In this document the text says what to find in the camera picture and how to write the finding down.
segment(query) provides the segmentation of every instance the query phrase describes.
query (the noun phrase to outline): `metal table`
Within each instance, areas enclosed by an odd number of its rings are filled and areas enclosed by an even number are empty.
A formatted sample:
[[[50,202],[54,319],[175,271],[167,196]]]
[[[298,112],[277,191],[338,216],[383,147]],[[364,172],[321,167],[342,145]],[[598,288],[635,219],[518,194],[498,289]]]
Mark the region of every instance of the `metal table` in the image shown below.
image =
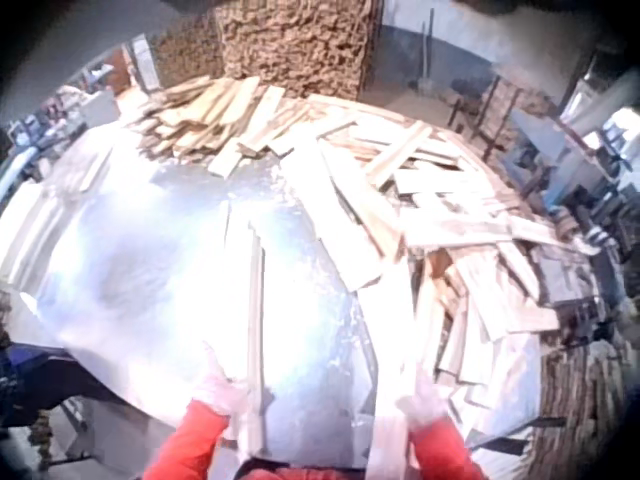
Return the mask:
[[[203,332],[225,334],[212,286],[224,274],[215,267],[217,212],[229,199],[265,249],[265,458],[364,467],[377,375],[366,327],[277,160],[223,181],[199,166],[139,158],[136,142],[118,126],[98,127],[61,158],[42,199],[47,220],[35,222],[37,235],[34,226],[22,232],[37,238],[20,247],[35,260],[13,269],[14,284],[92,374],[175,426],[201,371]]]

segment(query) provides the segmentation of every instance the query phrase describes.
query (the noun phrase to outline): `gloved hand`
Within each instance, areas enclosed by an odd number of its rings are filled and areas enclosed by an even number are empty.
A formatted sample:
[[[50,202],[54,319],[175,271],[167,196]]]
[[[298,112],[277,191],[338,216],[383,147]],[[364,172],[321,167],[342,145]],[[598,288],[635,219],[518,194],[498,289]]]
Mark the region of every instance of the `gloved hand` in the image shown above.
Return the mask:
[[[406,415],[409,429],[412,431],[428,427],[448,415],[446,402],[440,398],[431,375],[420,366],[416,369],[415,393],[400,398],[396,406]]]
[[[207,343],[203,342],[203,349],[207,366],[196,383],[193,399],[204,403],[218,415],[242,413],[248,404],[247,386],[242,382],[232,382],[225,376],[215,352]]]

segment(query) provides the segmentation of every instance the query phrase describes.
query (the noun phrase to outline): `red sleeve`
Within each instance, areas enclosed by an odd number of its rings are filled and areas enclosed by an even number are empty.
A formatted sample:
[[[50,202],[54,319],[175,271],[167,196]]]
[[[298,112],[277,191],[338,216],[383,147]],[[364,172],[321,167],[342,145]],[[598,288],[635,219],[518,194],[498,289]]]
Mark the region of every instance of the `red sleeve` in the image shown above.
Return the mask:
[[[143,480],[205,480],[216,441],[228,425],[228,417],[193,400]]]
[[[411,433],[416,458],[425,480],[480,480],[485,476],[471,461],[469,451],[447,417]]]

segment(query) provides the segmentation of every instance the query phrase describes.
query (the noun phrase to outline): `red jacket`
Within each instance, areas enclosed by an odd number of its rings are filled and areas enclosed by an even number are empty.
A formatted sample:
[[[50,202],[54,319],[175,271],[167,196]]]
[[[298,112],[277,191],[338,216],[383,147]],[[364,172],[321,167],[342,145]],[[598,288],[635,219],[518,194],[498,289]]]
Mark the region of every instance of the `red jacket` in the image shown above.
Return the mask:
[[[218,437],[227,428],[228,417],[214,413],[198,401],[192,401],[178,428],[162,447],[155,463],[143,480],[204,480],[211,465]],[[410,436],[420,464],[422,477],[428,480],[480,480],[482,471],[471,461],[462,437],[448,418],[436,421]],[[253,470],[247,480],[344,480],[336,470],[280,468],[271,473]]]

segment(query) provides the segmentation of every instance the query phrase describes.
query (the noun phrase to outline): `person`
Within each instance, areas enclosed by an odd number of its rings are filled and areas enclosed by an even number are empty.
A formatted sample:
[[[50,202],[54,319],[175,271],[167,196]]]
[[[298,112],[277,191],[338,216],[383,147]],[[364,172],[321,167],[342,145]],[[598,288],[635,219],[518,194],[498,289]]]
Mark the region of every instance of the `person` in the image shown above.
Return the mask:
[[[213,350],[208,347],[205,349],[208,371],[196,387],[182,424],[162,446],[155,461],[145,471],[143,480],[206,479],[218,438],[229,425],[229,418],[242,412],[246,406],[246,388],[229,381],[218,365]],[[398,408],[407,416],[409,439],[415,447],[425,480],[485,478],[480,468],[472,462],[462,437],[447,416],[444,402],[438,397],[428,375],[418,375],[415,395],[400,399]],[[299,469],[286,465],[265,468],[264,463],[268,462],[255,462],[257,468],[246,468],[245,464],[236,478],[346,480],[354,477],[353,471]]]

